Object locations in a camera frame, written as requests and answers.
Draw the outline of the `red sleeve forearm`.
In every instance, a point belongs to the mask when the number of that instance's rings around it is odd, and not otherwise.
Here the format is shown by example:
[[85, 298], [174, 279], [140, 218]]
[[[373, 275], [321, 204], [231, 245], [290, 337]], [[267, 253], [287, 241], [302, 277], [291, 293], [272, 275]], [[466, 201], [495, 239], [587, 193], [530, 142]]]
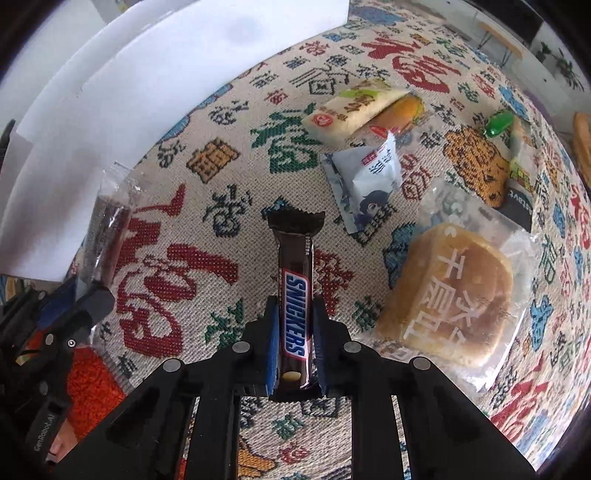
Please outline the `red sleeve forearm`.
[[72, 401], [67, 421], [77, 440], [90, 433], [126, 396], [102, 357], [111, 336], [110, 329], [103, 326], [97, 349], [74, 349], [66, 384]]

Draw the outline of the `person's left hand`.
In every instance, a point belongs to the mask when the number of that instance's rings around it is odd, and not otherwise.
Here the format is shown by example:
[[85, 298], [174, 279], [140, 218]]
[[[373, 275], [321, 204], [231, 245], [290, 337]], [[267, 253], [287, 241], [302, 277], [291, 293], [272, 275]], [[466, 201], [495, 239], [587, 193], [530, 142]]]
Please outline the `person's left hand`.
[[78, 444], [78, 438], [73, 426], [65, 420], [50, 447], [48, 459], [59, 463]]

